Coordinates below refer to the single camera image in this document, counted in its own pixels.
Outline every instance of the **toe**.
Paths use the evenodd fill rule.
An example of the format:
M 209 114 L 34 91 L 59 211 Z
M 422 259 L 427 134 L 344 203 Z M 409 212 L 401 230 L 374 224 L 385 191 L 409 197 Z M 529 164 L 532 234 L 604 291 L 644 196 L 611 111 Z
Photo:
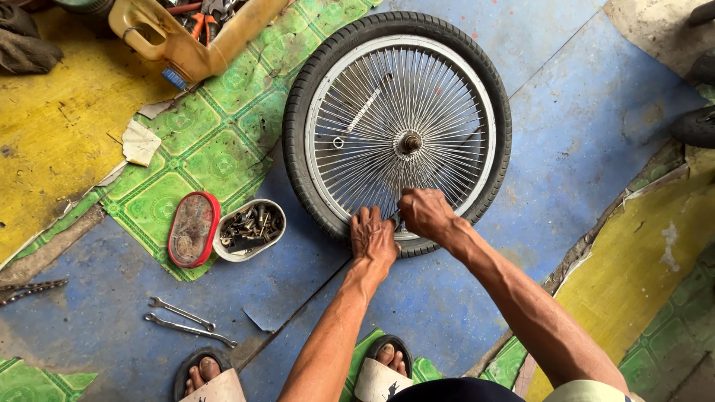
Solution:
M 189 369 L 189 377 L 191 377 L 194 389 L 201 388 L 201 386 L 204 385 L 204 379 L 201 378 L 201 373 L 199 373 L 198 367 L 193 366 Z
M 378 352 L 376 360 L 386 366 L 393 360 L 394 357 L 395 348 L 391 344 L 386 343 L 383 348 L 380 349 L 380 351 Z
M 206 357 L 201 359 L 201 363 L 199 363 L 199 372 L 201 377 L 206 382 L 209 382 L 221 373 L 221 368 L 214 359 Z
M 398 373 L 402 374 L 403 376 L 407 377 L 407 370 L 405 369 L 405 362 L 401 361 L 400 366 L 398 367 Z
M 192 392 L 194 392 L 194 391 L 196 391 L 196 390 L 194 389 L 194 385 L 193 385 L 193 383 L 191 382 L 191 380 L 190 380 L 190 379 L 189 379 L 189 380 L 186 380 L 186 392 L 184 392 L 184 397 L 189 396 L 189 394 L 192 393 Z
M 392 368 L 394 371 L 397 371 L 398 368 L 400 367 L 400 363 L 402 362 L 402 352 L 395 352 L 395 357 L 393 358 L 393 361 L 388 364 L 389 368 Z

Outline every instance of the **plastic jug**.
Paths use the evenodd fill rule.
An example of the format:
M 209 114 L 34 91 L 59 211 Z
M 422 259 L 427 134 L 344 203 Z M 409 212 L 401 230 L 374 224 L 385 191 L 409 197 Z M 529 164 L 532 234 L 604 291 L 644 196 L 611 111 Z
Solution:
M 109 26 L 148 60 L 168 60 L 163 75 L 179 89 L 220 75 L 286 6 L 288 0 L 249 0 L 204 46 L 155 0 L 115 0 Z

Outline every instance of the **sandal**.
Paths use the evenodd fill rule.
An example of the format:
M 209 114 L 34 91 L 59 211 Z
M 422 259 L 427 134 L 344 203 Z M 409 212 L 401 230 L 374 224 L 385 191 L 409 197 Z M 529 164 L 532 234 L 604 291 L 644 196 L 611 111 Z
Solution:
M 213 380 L 205 383 L 201 388 L 198 388 L 193 393 L 184 397 L 184 394 L 186 393 L 186 382 L 189 379 L 189 369 L 192 366 L 198 367 L 201 359 L 205 357 L 210 357 L 214 359 L 216 363 L 218 363 L 219 369 L 221 370 L 221 374 L 216 376 Z M 203 392 L 199 392 L 199 390 L 208 391 L 208 388 L 213 388 L 212 386 L 209 386 L 210 384 L 212 384 L 212 386 L 215 385 L 217 387 L 220 387 L 222 388 L 222 390 L 226 390 L 231 393 L 235 393 L 235 390 L 237 388 L 238 391 L 240 391 L 240 397 L 243 397 L 243 391 L 241 390 L 241 385 L 238 381 L 238 375 L 236 374 L 236 370 L 234 370 L 228 355 L 226 355 L 226 353 L 224 353 L 219 348 L 207 346 L 206 348 L 200 348 L 199 350 L 190 354 L 189 357 L 187 357 L 179 367 L 179 370 L 174 377 L 174 402 L 179 402 L 184 399 L 186 399 L 187 401 L 193 401 L 196 397 L 200 399 L 201 397 L 199 395 L 201 395 Z
M 395 348 L 395 353 L 402 352 L 407 377 L 376 360 L 378 352 L 386 343 Z M 397 336 L 383 335 L 375 339 L 365 353 L 365 360 L 360 364 L 360 370 L 357 372 L 352 401 L 385 402 L 392 398 L 396 393 L 413 384 L 412 364 L 412 354 Z

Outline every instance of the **left hand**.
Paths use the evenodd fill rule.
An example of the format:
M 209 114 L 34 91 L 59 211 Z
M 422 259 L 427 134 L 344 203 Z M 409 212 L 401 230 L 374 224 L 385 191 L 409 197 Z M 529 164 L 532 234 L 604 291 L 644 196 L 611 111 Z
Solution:
M 400 252 L 400 245 L 395 241 L 395 220 L 383 220 L 377 206 L 370 209 L 360 207 L 358 213 L 350 218 L 350 237 L 355 264 L 377 263 L 389 269 Z

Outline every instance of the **combination wrench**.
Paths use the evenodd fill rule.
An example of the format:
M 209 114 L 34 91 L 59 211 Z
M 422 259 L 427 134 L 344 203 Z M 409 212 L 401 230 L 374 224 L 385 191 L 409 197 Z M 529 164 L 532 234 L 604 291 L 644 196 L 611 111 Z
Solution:
M 154 299 L 153 302 L 149 303 L 149 306 L 151 306 L 151 307 L 163 307 L 163 308 L 166 308 L 168 311 L 173 311 L 174 313 L 176 313 L 178 315 L 183 315 L 184 317 L 186 317 L 190 320 L 196 321 L 197 323 L 203 325 L 204 327 L 206 327 L 206 329 L 209 332 L 212 332 L 213 330 L 216 329 L 216 324 L 210 323 L 210 322 L 204 320 L 203 318 L 199 318 L 196 315 L 187 313 L 186 311 L 183 311 L 182 309 L 180 309 L 178 307 L 170 305 L 169 303 L 164 302 L 162 299 L 158 298 L 157 296 L 150 296 L 150 298 Z
M 144 319 L 147 321 L 154 321 L 155 323 L 157 323 L 159 325 L 163 325 L 164 327 L 167 327 L 167 328 L 171 328 L 171 329 L 175 329 L 175 330 L 182 330 L 184 332 L 192 333 L 194 335 L 201 335 L 201 336 L 206 336 L 208 338 L 218 339 L 232 348 L 235 348 L 236 346 L 238 346 L 238 342 L 236 342 L 235 340 L 230 340 L 229 338 L 226 338 L 225 336 L 221 336 L 217 333 L 207 332 L 205 330 L 199 330 L 196 328 L 187 327 L 185 325 L 170 323 L 169 321 L 164 321 L 161 318 L 158 318 L 154 313 L 144 314 Z

